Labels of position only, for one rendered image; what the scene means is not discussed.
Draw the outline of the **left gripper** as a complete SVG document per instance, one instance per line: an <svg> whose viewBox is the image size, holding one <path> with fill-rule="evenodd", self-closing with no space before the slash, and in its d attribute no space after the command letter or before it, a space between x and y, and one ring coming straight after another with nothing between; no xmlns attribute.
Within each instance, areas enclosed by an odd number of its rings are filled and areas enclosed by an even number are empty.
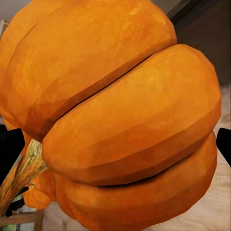
<svg viewBox="0 0 231 231"><path fill-rule="evenodd" d="M18 193L18 195L24 193L24 192L27 191L27 190L29 190L29 187L24 187L24 188ZM17 195L17 196L18 196L18 195ZM12 203L9 205L9 207L8 207L8 209L7 209L7 211L6 211L6 214L4 214L4 216L6 216L6 217L12 216L12 215L13 215L12 210L13 210L13 211L16 211L17 209L19 209L20 207L22 207L24 204L25 204L24 198L23 198L23 199L20 199L20 200L18 200L18 201L12 202Z"/></svg>

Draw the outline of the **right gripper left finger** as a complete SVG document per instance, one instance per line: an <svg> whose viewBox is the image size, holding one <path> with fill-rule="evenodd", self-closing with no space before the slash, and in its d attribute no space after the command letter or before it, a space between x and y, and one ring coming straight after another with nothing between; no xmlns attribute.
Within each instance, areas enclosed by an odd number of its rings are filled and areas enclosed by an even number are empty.
<svg viewBox="0 0 231 231"><path fill-rule="evenodd" d="M20 128L0 133L0 186L25 147Z"/></svg>

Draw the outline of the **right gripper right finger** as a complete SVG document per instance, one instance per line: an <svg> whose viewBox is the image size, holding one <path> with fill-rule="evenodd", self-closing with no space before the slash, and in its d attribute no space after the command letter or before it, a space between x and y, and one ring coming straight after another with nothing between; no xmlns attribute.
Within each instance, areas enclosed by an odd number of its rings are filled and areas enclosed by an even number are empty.
<svg viewBox="0 0 231 231"><path fill-rule="evenodd" d="M217 134L217 148L231 166L231 130L220 128Z"/></svg>

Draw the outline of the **pumpkin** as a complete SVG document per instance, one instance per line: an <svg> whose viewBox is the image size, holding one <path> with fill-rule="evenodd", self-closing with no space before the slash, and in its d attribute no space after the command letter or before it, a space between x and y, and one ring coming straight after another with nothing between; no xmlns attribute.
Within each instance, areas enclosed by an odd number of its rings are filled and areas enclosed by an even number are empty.
<svg viewBox="0 0 231 231"><path fill-rule="evenodd" d="M0 116L22 158L0 217L36 176L90 231L142 231L187 212L217 168L214 65L177 44L150 0L33 0L0 41Z"/></svg>
<svg viewBox="0 0 231 231"><path fill-rule="evenodd" d="M39 175L31 180L25 187L29 190L22 193L25 204L30 208L44 209L53 201L45 194L39 185Z"/></svg>

